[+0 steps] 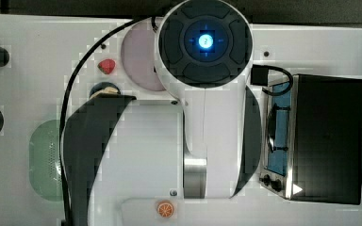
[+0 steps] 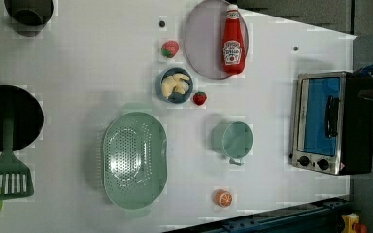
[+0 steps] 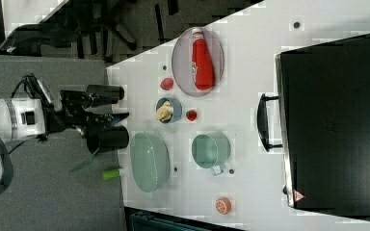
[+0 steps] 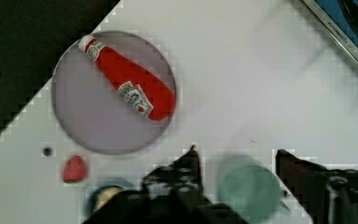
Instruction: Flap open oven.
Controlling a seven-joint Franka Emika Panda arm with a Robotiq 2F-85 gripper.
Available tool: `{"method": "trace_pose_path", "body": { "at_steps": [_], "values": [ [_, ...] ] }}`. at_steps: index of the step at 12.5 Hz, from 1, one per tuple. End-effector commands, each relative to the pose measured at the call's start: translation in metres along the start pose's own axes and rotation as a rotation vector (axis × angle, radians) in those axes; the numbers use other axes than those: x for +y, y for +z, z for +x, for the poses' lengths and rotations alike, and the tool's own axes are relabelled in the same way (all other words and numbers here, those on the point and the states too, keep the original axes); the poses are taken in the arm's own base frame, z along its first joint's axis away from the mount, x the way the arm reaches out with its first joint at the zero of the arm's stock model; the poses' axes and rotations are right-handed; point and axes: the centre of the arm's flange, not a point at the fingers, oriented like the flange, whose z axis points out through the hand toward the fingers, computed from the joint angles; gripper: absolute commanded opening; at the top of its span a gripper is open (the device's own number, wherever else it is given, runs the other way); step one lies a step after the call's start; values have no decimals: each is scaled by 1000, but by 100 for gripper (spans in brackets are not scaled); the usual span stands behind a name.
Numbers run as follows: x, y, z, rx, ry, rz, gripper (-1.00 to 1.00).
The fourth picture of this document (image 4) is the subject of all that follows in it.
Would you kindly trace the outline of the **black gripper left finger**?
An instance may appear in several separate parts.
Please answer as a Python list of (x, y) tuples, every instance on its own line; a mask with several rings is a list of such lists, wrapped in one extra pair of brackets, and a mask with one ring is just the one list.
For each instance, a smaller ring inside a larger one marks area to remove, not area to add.
[(191, 145), (181, 157), (160, 165), (142, 180), (150, 212), (193, 212), (204, 205), (200, 154)]

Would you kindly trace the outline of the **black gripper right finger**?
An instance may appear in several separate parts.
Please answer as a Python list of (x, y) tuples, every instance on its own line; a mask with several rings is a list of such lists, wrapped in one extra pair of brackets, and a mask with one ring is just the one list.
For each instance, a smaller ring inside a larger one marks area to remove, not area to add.
[(285, 149), (277, 151), (275, 169), (313, 224), (358, 224), (358, 170), (328, 169)]

